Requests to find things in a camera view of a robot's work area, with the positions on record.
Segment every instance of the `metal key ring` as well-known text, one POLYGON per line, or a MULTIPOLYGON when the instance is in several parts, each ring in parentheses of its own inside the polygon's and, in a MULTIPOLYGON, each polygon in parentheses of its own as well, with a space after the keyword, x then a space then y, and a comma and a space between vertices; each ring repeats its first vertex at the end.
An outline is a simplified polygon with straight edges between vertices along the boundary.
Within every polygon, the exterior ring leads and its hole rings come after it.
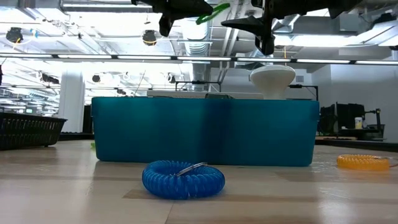
POLYGON ((207 162, 201 162, 201 163, 192 165, 192 166, 190 166, 190 167, 187 167, 187 168, 181 170, 181 171, 177 174, 177 177, 179 177, 179 176, 181 176, 181 175, 183 175, 183 174, 186 174, 187 172, 190 172, 190 171, 193 170, 194 168, 198 168, 198 167, 201 167, 201 166, 207 166, 207 162))

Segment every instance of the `green cable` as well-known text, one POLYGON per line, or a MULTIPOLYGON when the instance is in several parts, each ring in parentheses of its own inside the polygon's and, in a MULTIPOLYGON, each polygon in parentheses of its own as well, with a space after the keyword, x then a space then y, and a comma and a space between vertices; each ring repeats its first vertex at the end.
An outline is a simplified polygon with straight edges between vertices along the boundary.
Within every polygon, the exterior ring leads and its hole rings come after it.
POLYGON ((218 14, 220 14, 222 11, 224 11, 227 8, 229 8, 230 6, 231 6, 230 3, 223 3, 223 4, 220 4, 220 5, 216 6, 213 9, 212 15, 210 15, 210 16, 200 16, 197 19, 197 25, 200 25, 200 24, 202 24, 204 22, 207 22, 207 21, 210 21, 210 20, 214 19, 214 17, 216 17, 218 14))

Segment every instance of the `plastic storage bin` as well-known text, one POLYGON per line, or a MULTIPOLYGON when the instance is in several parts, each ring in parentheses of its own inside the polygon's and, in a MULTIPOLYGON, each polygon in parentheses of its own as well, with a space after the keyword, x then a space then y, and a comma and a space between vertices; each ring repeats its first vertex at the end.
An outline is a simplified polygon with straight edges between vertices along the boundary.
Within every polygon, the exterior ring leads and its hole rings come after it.
POLYGON ((59 118, 0 113, 0 150, 54 145, 65 121, 59 118))
POLYGON ((317 101, 93 98, 102 161, 308 166, 317 101))

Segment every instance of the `black plastic basket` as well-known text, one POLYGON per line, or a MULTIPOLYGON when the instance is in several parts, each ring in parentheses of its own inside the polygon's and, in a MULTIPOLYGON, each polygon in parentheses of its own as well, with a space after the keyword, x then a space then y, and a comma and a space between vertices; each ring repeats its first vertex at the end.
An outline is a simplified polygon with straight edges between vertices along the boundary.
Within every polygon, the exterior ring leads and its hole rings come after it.
POLYGON ((54 145, 65 121, 60 118, 0 113, 0 150, 54 145))

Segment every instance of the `fluorescent light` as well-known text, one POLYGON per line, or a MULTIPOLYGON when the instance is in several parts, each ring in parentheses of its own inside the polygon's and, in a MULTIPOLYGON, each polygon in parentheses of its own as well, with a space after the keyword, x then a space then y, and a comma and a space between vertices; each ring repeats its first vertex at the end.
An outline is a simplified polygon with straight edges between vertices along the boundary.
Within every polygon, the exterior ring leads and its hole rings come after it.
POLYGON ((152 6, 147 5, 138 5, 135 6, 133 4, 64 4, 63 7, 111 7, 111 8, 151 8, 152 6))
POLYGON ((1 106, 5 109, 25 109, 25 106, 1 106))
POLYGON ((46 54, 0 54, 0 57, 15 57, 15 58, 52 58, 52 55, 46 55, 46 54))
POLYGON ((132 59, 132 60, 170 60, 170 56, 134 56, 134 55, 119 55, 119 59, 132 59))
POLYGON ((297 59, 299 63, 349 63, 349 60, 297 59))
POLYGON ((288 46, 293 45, 292 39, 287 35, 275 35, 274 45, 288 46))
POLYGON ((398 65, 398 61, 382 61, 382 60, 368 60, 368 61, 357 61, 357 65, 398 65))
POLYGON ((13 104, 14 102, 12 100, 0 99, 0 103, 13 104))
POLYGON ((55 108, 53 106, 44 106, 44 109, 46 109, 46 110, 58 110, 58 108, 55 108))
POLYGON ((25 85, 20 85, 20 86, 16 85, 16 86, 10 86, 10 87, 12 87, 12 88, 32 88, 32 89, 47 88, 46 86, 25 86, 25 85))
POLYGON ((177 57, 177 60, 230 61, 230 57, 177 57))
POLYGON ((58 55, 59 58, 112 59, 110 55, 58 55))
POLYGON ((290 62, 286 58, 238 58, 239 62, 290 62))

